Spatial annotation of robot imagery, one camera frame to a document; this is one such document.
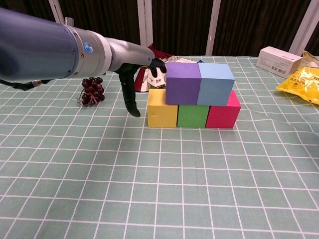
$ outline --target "pink block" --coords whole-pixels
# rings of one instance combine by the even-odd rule
[[[234,90],[232,90],[226,106],[211,106],[209,109],[207,128],[233,128],[241,105]]]

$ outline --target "light blue block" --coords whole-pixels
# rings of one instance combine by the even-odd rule
[[[225,106],[233,89],[235,78],[227,64],[198,63],[201,83],[198,105]]]

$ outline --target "yellow snack bag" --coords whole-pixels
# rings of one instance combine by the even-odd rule
[[[304,61],[299,69],[278,85],[276,90],[297,95],[319,105],[319,60],[305,51],[303,57]]]

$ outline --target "stacked blocks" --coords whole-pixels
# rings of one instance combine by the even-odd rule
[[[147,105],[149,127],[176,127],[178,106],[167,105],[165,96],[165,89],[149,90]]]
[[[233,128],[234,82],[227,64],[168,62],[166,89],[149,91],[149,127]]]

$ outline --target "green block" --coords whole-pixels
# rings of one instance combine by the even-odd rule
[[[179,105],[178,127],[205,128],[209,106]]]

